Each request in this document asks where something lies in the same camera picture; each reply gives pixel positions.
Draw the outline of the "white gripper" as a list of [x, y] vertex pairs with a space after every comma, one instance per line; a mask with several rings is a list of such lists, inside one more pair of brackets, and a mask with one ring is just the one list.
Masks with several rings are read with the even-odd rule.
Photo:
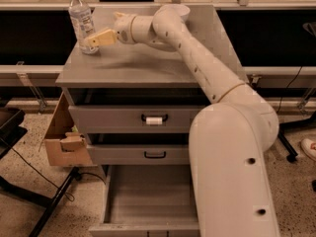
[[135, 14], [126, 14], [122, 12], [114, 12], [115, 24], [114, 29], [104, 29], [86, 37], [86, 44], [90, 47], [111, 45], [117, 41], [125, 44], [135, 44], [132, 37], [132, 23]]

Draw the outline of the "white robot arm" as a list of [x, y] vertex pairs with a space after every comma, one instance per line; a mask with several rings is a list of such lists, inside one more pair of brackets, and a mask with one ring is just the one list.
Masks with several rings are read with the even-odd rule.
[[152, 16], [118, 13], [89, 46], [171, 46], [210, 101], [194, 118], [189, 156], [200, 237], [280, 237], [264, 153], [276, 141], [276, 111], [188, 30], [185, 5]]

